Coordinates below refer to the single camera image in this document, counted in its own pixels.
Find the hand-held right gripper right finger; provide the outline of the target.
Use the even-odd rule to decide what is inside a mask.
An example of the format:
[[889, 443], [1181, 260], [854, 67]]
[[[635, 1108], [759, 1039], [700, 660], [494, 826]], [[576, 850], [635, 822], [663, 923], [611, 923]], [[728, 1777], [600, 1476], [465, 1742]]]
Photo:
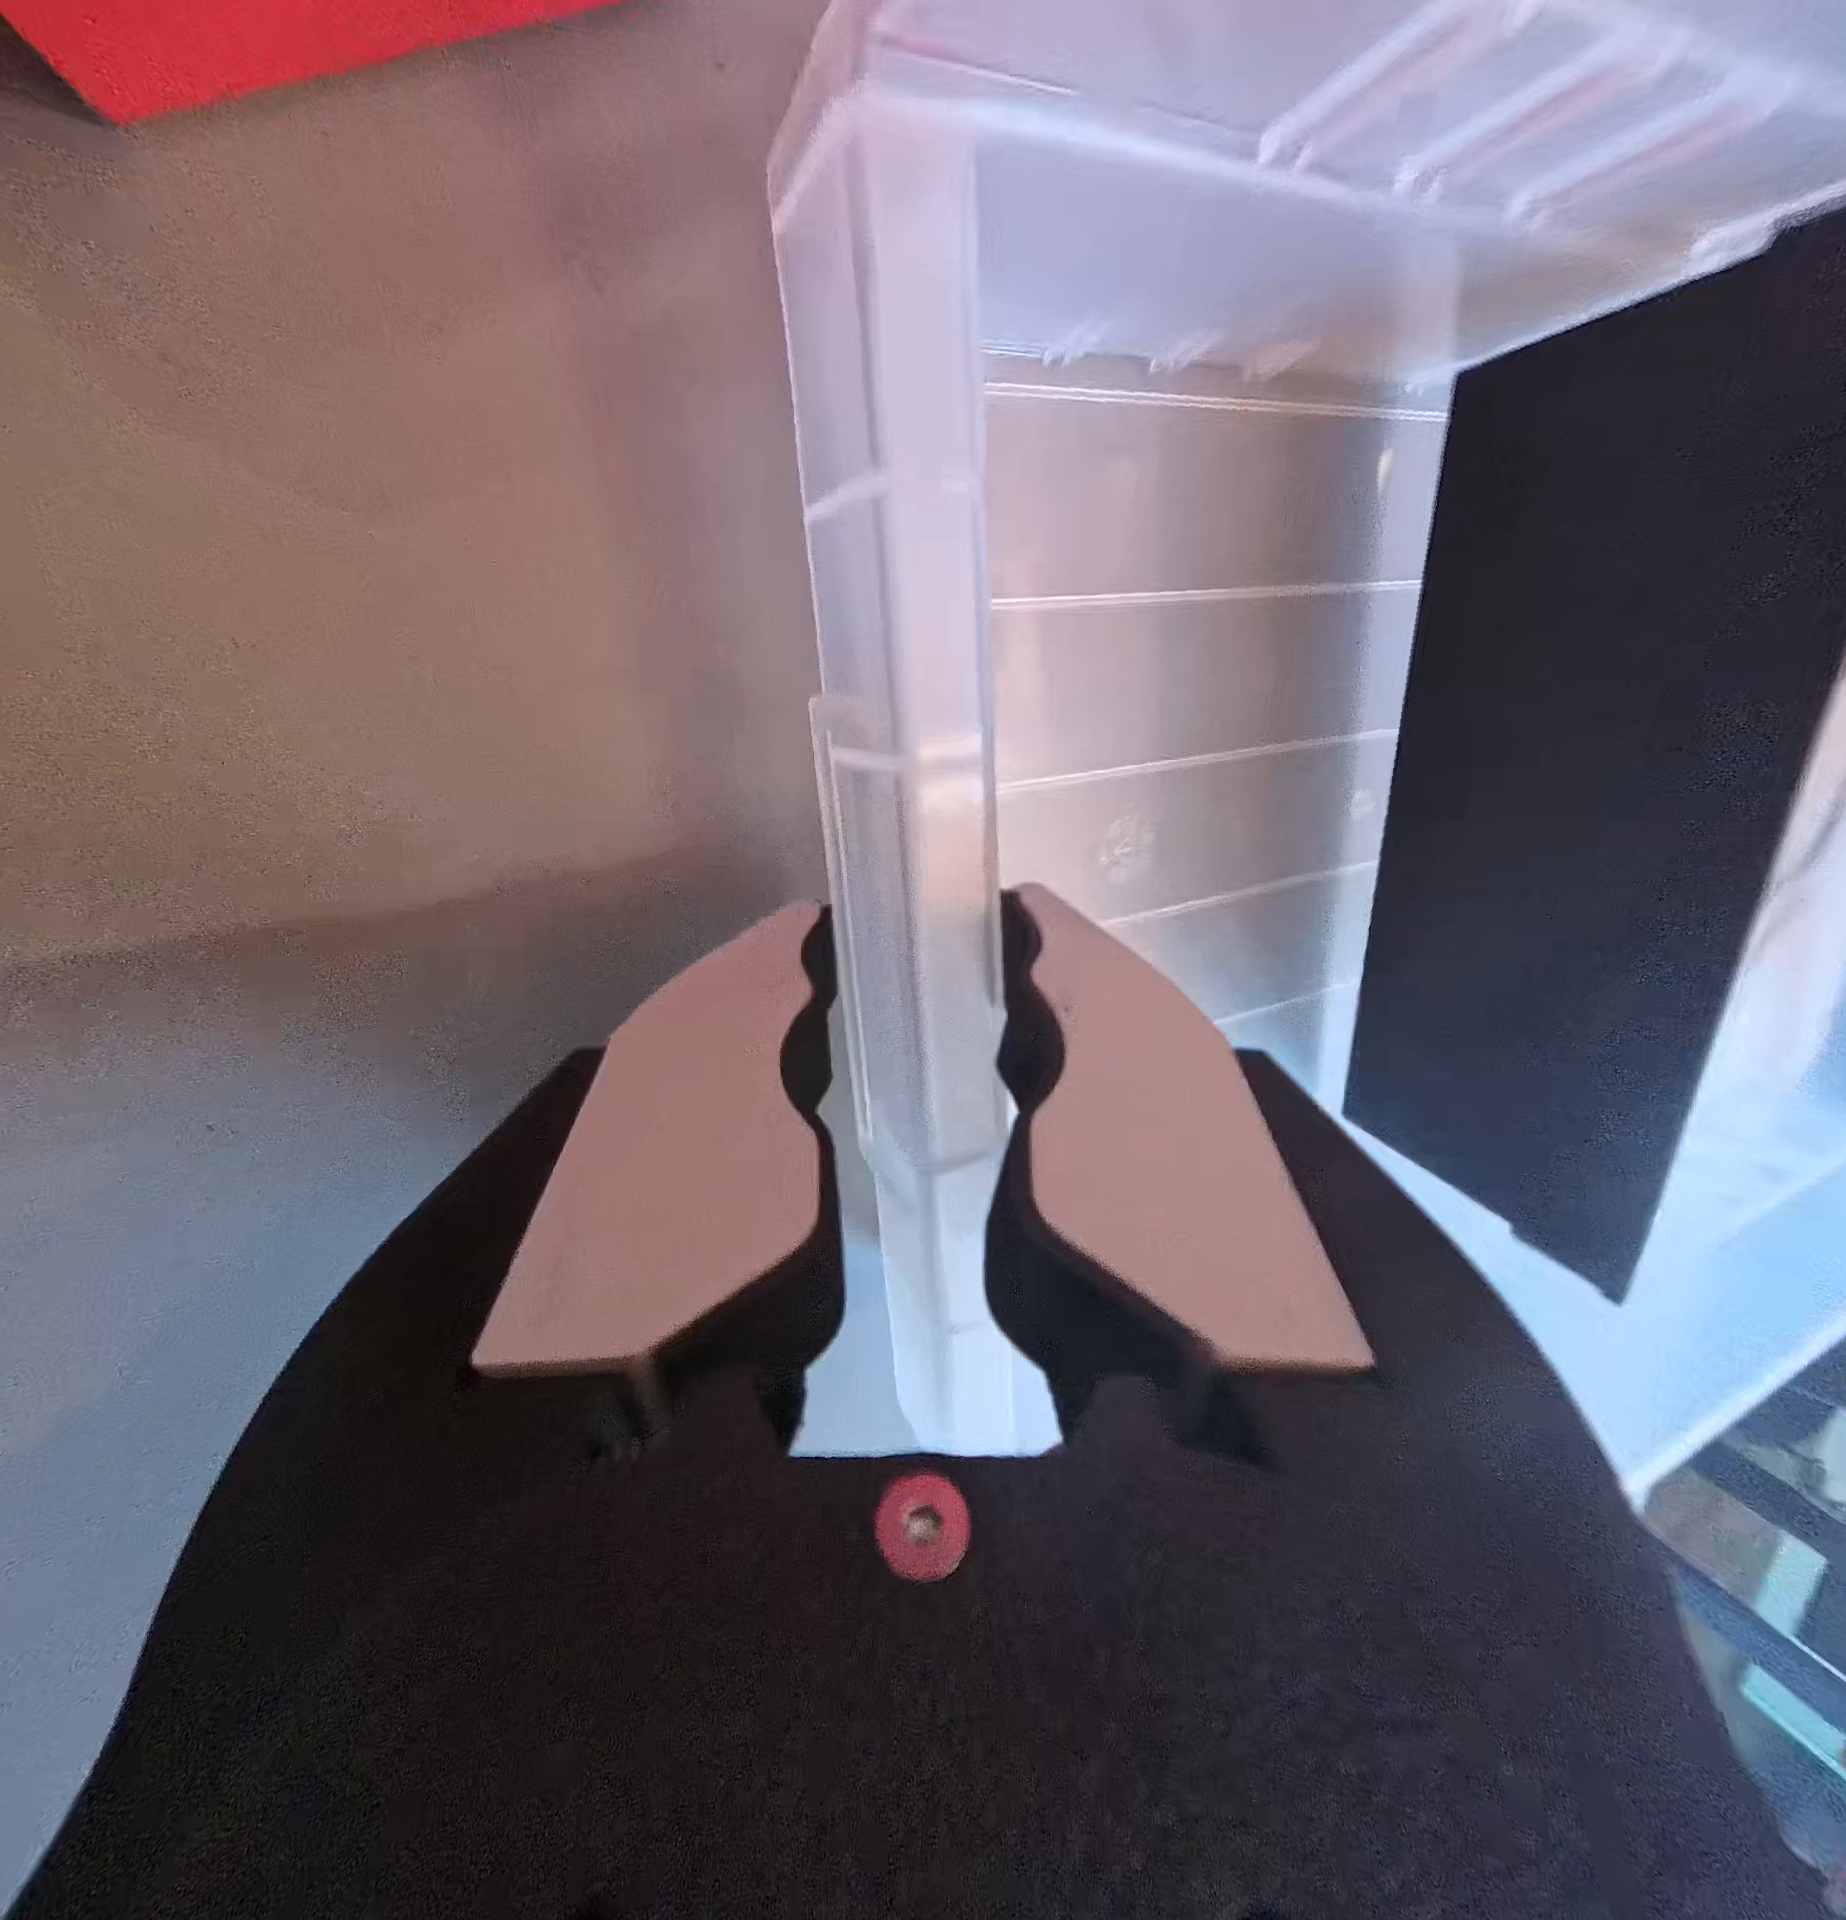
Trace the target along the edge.
[[1226, 1036], [1045, 883], [1004, 895], [1016, 1104], [986, 1307], [1072, 1444], [1145, 1382], [1165, 1435], [1280, 1466], [1251, 1384], [1374, 1376], [1369, 1337]]

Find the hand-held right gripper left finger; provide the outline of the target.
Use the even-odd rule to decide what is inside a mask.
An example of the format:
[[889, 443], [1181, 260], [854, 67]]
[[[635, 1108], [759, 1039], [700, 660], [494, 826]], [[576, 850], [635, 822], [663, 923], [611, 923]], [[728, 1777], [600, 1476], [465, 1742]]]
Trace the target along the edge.
[[601, 1377], [643, 1429], [742, 1369], [776, 1429], [838, 1333], [831, 906], [793, 902], [607, 1039], [470, 1351], [486, 1382]]

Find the clear plastic bin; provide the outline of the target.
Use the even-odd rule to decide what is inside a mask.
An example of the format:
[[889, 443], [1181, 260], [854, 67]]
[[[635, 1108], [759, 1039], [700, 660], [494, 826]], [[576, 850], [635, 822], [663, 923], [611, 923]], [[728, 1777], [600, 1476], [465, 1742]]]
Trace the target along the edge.
[[[1846, 2], [833, 2], [766, 192], [896, 1396], [1032, 1454], [1004, 892], [1345, 1115], [1455, 379], [1846, 205]], [[1629, 1296], [1385, 1149], [1632, 1496], [1846, 1337], [1846, 665]]]

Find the red plastic bin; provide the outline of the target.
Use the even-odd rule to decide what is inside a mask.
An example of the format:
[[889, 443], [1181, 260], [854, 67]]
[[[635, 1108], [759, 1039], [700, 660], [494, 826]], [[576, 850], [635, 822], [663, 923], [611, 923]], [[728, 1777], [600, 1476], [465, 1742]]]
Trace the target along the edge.
[[213, 108], [600, 2], [0, 2], [0, 21], [106, 124]]

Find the black bin divider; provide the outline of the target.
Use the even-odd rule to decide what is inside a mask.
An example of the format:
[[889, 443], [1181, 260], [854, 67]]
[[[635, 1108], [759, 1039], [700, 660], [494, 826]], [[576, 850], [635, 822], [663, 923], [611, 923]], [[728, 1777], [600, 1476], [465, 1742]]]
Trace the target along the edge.
[[1846, 665], [1846, 205], [1460, 374], [1345, 1115], [1632, 1289]]

